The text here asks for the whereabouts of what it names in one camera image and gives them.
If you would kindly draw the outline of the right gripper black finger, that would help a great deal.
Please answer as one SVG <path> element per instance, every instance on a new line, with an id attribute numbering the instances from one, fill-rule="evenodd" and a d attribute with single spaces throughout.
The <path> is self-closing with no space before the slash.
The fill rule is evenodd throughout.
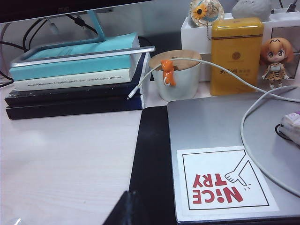
<path id="1" fill-rule="evenodd" d="M 120 198 L 119 225 L 141 225 L 141 204 L 136 191 L 125 191 Z"/>

